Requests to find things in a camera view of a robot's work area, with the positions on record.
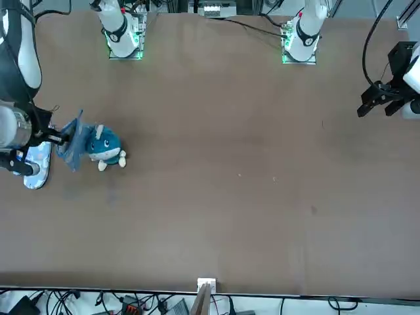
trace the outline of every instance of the stuffed toy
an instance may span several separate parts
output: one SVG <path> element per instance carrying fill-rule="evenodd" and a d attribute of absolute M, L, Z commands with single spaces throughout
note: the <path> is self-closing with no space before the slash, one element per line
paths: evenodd
<path fill-rule="evenodd" d="M 119 164 L 125 167 L 127 155 L 121 149 L 121 141 L 111 129 L 104 125 L 97 125 L 86 142 L 86 151 L 92 161 L 98 162 L 100 172 L 105 171 L 108 165 Z"/>

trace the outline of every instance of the table surface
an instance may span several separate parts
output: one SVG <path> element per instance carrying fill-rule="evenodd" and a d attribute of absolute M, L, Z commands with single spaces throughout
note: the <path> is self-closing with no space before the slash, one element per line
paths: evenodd
<path fill-rule="evenodd" d="M 43 17 L 37 105 L 58 126 L 83 108 L 129 159 L 54 156 L 39 191 L 3 171 L 0 282 L 418 297 L 420 124 L 356 115 L 372 22 L 327 20 L 318 65 L 291 66 L 278 38 L 192 14 L 153 20 L 140 62 L 107 59 L 92 12 Z M 379 24 L 372 78 L 405 38 Z"/>

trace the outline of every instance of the blue cloth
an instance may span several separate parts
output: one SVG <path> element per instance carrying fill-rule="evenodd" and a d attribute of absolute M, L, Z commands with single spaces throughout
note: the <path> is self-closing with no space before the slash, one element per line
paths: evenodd
<path fill-rule="evenodd" d="M 56 149 L 58 157 L 62 158 L 73 172 L 80 168 L 81 157 L 86 153 L 86 141 L 95 128 L 94 125 L 82 123 L 82 113 L 83 110 L 61 130 L 62 134 L 70 135 L 72 140 L 62 146 L 57 146 Z"/>

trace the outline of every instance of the white device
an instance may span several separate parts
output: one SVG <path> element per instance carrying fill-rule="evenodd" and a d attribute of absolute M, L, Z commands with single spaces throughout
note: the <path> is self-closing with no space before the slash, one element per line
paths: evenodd
<path fill-rule="evenodd" d="M 94 0 L 91 8 L 104 26 L 108 46 L 117 57 L 128 57 L 138 48 L 135 18 L 121 12 L 118 0 Z"/>
<path fill-rule="evenodd" d="M 305 0 L 303 10 L 292 19 L 293 35 L 284 47 L 291 58 L 305 62 L 312 57 L 327 14 L 326 0 Z"/>
<path fill-rule="evenodd" d="M 420 43 L 413 47 L 413 54 L 403 80 L 420 95 Z M 404 119 L 420 119 L 420 98 L 407 102 L 401 109 Z"/>

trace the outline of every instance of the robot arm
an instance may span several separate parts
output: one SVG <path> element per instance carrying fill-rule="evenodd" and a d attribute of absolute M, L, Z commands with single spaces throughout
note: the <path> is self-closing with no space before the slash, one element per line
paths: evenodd
<path fill-rule="evenodd" d="M 387 103 L 387 116 L 401 108 L 409 115 L 411 112 L 411 116 L 420 114 L 419 55 L 419 44 L 413 41 L 401 41 L 388 53 L 393 78 L 388 83 L 376 81 L 362 94 L 362 105 L 357 110 L 359 117 L 364 117 L 375 106 Z"/>
<path fill-rule="evenodd" d="M 52 113 L 33 103 L 42 76 L 31 0 L 2 0 L 0 9 L 0 167 L 33 175 L 39 168 L 24 162 L 28 148 L 65 139 L 49 128 Z"/>
<path fill-rule="evenodd" d="M 41 82 L 31 0 L 0 2 L 0 100 L 31 102 Z"/>

